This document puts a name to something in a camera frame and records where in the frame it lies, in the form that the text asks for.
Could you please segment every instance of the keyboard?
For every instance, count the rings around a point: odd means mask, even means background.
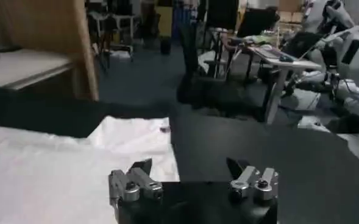
[[[256,48],[256,51],[259,54],[262,54],[263,56],[265,56],[266,58],[279,59],[281,56],[286,56],[286,57],[291,58],[293,61],[297,60],[296,58],[294,58],[292,56],[289,56],[288,54],[285,54],[285,53],[280,52],[280,51],[275,50],[275,49],[266,50],[266,49],[258,47],[258,48]]]

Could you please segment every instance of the chair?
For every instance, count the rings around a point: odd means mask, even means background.
[[[239,90],[226,82],[204,77],[203,70],[198,65],[195,48],[195,27],[184,24],[179,28],[180,40],[183,47],[186,74],[177,90],[180,103],[190,104],[194,109],[215,108],[227,117],[253,113],[240,97]]]

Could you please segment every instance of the black table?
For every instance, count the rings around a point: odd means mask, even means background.
[[[217,117],[175,118],[172,143],[181,181],[229,181],[226,158],[279,176],[283,224],[359,223],[359,160],[330,133]]]

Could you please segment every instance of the white paper sheet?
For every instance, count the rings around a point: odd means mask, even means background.
[[[179,180],[167,124],[107,117],[87,139],[0,127],[0,223],[116,223],[111,170],[152,158],[152,178]]]

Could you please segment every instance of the computer monitor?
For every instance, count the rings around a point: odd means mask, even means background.
[[[237,37],[260,35],[262,31],[270,29],[279,17],[271,9],[247,9],[240,24]]]

